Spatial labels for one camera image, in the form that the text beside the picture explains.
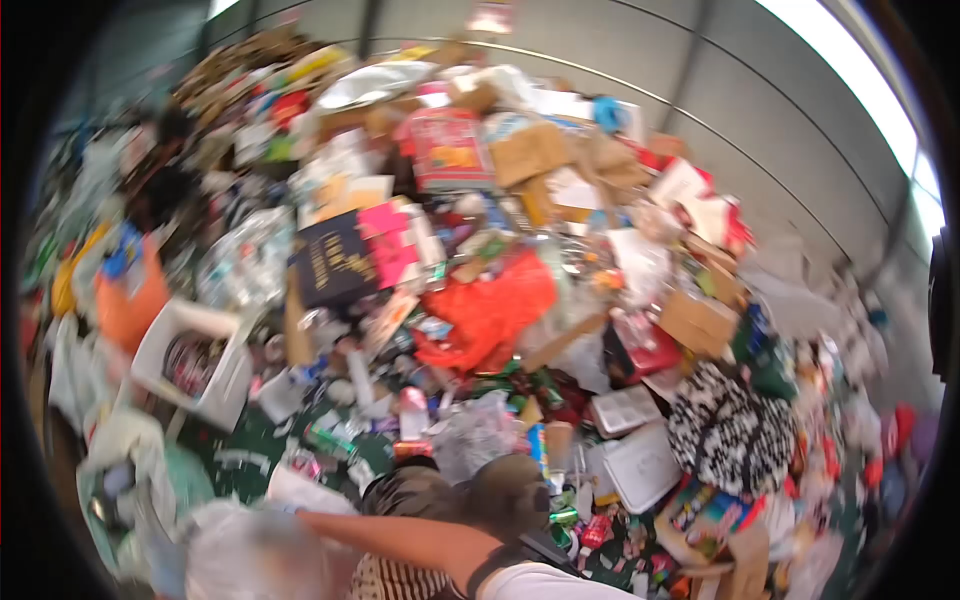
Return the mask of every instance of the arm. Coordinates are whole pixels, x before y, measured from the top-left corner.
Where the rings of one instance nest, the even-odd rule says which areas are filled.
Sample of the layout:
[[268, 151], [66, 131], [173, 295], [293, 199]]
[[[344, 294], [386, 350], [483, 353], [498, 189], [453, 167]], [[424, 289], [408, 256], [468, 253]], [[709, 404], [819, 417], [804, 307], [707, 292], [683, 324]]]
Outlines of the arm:
[[500, 545], [482, 531], [409, 516], [342, 516], [297, 511], [318, 535], [386, 559], [443, 571], [459, 590]]

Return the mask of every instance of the styrofoam container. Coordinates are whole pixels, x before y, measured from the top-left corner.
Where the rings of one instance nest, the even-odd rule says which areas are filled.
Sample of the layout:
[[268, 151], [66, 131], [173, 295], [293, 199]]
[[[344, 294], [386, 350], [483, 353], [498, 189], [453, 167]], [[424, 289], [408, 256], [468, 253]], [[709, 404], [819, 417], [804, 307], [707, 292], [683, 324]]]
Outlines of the styrofoam container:
[[[243, 320], [232, 313], [201, 304], [170, 299], [147, 329], [131, 366], [131, 376], [153, 392], [201, 419], [232, 432], [240, 419], [253, 378], [253, 359], [246, 336], [240, 331]], [[163, 358], [170, 342], [183, 331], [199, 331], [215, 339], [227, 339], [204, 394], [197, 400], [163, 377]]]
[[670, 451], [662, 420], [621, 440], [604, 457], [604, 466], [624, 508], [634, 515], [657, 504], [684, 474]]
[[663, 419], [657, 403], [642, 385], [595, 396], [592, 403], [597, 431], [607, 440], [624, 436], [648, 422]]

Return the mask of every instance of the fluorescent light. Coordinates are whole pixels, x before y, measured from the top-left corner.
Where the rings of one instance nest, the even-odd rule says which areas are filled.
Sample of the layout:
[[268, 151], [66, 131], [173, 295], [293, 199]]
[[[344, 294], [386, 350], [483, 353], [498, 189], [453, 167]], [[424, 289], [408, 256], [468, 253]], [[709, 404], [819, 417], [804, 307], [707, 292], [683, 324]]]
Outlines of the fluorescent light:
[[940, 206], [929, 192], [920, 187], [915, 181], [910, 186], [910, 198], [913, 199], [914, 206], [920, 214], [920, 223], [924, 226], [924, 232], [929, 238], [940, 235], [940, 228], [947, 224], [944, 219], [944, 208]]
[[209, 21], [216, 15], [230, 8], [234, 4], [239, 2], [239, 0], [212, 0], [210, 2], [210, 13], [206, 16], [206, 20]]
[[817, 0], [756, 1], [836, 71], [880, 129], [900, 168], [911, 175], [917, 155], [917, 132], [893, 89], [844, 26]]

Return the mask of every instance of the white sleeve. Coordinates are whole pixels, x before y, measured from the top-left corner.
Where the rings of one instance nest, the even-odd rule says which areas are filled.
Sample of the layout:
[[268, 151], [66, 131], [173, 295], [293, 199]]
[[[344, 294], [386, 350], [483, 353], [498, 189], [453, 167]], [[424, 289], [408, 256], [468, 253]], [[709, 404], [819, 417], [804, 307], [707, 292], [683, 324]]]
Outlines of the white sleeve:
[[480, 589], [477, 600], [636, 600], [622, 589], [580, 579], [543, 563], [508, 566]]

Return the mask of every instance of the black book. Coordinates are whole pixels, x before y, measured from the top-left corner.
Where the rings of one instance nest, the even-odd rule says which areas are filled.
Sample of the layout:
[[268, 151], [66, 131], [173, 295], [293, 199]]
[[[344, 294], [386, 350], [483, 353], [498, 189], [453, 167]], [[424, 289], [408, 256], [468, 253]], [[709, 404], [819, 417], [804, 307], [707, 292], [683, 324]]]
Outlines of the black book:
[[298, 231], [294, 264], [306, 308], [350, 304], [380, 288], [356, 210]]

